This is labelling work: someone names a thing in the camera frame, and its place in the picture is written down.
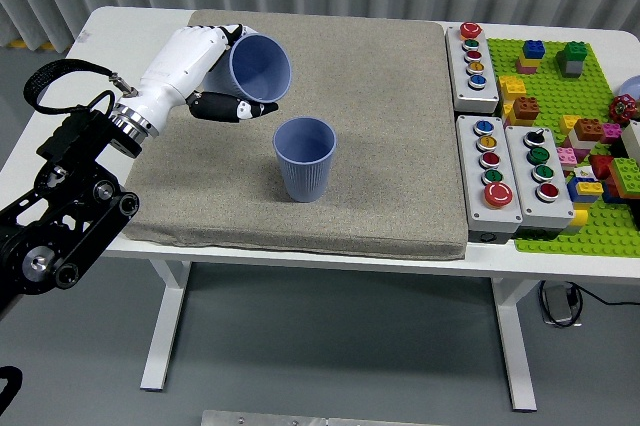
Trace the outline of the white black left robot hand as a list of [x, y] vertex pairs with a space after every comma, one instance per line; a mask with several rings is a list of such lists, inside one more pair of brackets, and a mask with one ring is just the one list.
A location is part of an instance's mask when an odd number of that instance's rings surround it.
[[158, 136], [182, 105], [198, 119], [237, 123], [276, 111], [291, 80], [289, 58], [271, 37], [240, 24], [187, 26], [121, 97], [111, 120], [138, 142]]

